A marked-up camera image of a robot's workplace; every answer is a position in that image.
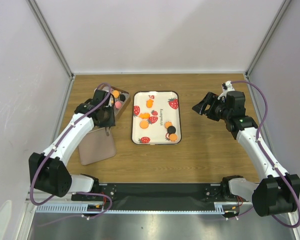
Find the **pink macaron cookie top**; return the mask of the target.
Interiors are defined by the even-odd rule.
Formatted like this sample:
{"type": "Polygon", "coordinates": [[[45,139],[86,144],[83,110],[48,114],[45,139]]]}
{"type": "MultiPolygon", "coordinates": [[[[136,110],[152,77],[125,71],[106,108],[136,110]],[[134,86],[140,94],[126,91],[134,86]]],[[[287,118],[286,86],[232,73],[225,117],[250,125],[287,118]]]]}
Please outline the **pink macaron cookie top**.
{"type": "Polygon", "coordinates": [[[116,101],[114,103],[114,106],[115,106],[116,109],[120,109],[122,107],[122,103],[120,101],[116,101]]]}

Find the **orange waffle round cookie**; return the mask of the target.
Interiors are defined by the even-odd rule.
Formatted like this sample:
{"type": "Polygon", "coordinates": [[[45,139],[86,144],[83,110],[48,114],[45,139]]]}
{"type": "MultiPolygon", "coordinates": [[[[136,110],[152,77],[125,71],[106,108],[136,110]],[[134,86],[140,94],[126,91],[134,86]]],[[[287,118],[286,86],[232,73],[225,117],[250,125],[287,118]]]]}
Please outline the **orange waffle round cookie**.
{"type": "Polygon", "coordinates": [[[121,94],[121,93],[120,93],[118,90],[113,90],[113,91],[112,91],[112,95],[113,95],[114,98],[116,98],[116,99],[119,98],[120,94],[121,94]]]}

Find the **silver metal tongs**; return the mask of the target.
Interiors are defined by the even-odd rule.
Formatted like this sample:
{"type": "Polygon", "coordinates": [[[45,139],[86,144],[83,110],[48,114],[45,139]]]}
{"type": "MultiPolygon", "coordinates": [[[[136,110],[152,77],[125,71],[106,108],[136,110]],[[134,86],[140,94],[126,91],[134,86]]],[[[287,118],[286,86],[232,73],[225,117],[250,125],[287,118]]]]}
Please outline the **silver metal tongs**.
{"type": "Polygon", "coordinates": [[[111,131],[109,127],[105,127],[105,135],[109,137],[111,135],[111,131]]]}

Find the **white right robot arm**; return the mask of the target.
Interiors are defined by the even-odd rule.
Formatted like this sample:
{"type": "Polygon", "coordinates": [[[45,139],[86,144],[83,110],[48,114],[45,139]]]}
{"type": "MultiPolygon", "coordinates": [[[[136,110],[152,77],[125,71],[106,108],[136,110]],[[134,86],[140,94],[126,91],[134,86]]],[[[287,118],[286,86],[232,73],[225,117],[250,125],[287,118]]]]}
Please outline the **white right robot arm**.
{"type": "Polygon", "coordinates": [[[258,125],[246,115],[245,102],[241,91],[231,90],[220,96],[208,92],[192,107],[199,115],[225,122],[226,129],[248,154],[260,179],[259,183],[253,183],[241,176],[226,177],[220,195],[226,201],[242,197],[252,203],[261,217],[299,211],[300,178],[289,174],[257,135],[258,125]]]}

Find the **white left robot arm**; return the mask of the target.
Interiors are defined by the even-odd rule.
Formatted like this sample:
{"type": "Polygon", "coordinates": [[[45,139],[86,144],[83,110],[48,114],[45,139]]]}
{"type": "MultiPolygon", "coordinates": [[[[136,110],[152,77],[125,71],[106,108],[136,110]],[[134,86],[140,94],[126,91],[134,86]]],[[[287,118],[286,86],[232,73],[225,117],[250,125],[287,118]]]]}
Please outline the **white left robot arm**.
{"type": "Polygon", "coordinates": [[[96,89],[92,98],[81,103],[74,111],[69,124],[57,139],[42,153],[29,157],[30,196],[34,190],[64,197],[68,193],[82,193],[88,200],[99,197],[97,179],[80,174],[71,175],[67,169],[74,150],[84,137],[97,128],[99,137],[88,146],[95,150],[98,160],[111,152],[113,138],[110,128],[115,126],[115,113],[109,90],[96,89]]]}

